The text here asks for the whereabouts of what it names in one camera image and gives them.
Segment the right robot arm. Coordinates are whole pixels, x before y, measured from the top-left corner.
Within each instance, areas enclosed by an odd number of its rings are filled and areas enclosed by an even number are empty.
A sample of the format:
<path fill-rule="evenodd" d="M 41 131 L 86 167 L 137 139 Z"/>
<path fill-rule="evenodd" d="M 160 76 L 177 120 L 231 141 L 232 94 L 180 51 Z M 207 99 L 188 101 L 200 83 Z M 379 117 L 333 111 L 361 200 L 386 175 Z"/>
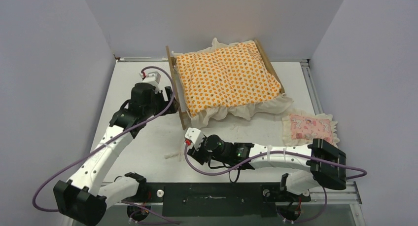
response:
<path fill-rule="evenodd" d="M 280 180 L 279 195 L 292 200 L 315 187 L 345 190 L 346 154 L 324 139 L 293 147 L 275 147 L 254 143 L 225 142 L 217 135 L 185 139 L 185 154 L 199 164 L 214 160 L 231 170 L 286 168 Z"/>

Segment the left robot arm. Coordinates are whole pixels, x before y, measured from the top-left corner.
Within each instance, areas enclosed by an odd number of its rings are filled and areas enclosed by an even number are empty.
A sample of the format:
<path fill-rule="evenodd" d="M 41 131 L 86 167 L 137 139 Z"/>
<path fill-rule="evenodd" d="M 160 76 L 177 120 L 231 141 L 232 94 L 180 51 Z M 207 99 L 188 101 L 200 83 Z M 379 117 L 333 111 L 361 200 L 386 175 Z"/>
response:
<path fill-rule="evenodd" d="M 121 180 L 102 187 L 121 152 L 152 118 L 176 113 L 175 97 L 171 86 L 140 82 L 131 90 L 131 97 L 115 112 L 97 147 L 91 151 L 80 168 L 66 181 L 53 187 L 58 211 L 86 226 L 96 226 L 107 208 L 130 197 L 142 201 L 147 194 L 146 179 L 136 173 L 127 173 Z"/>

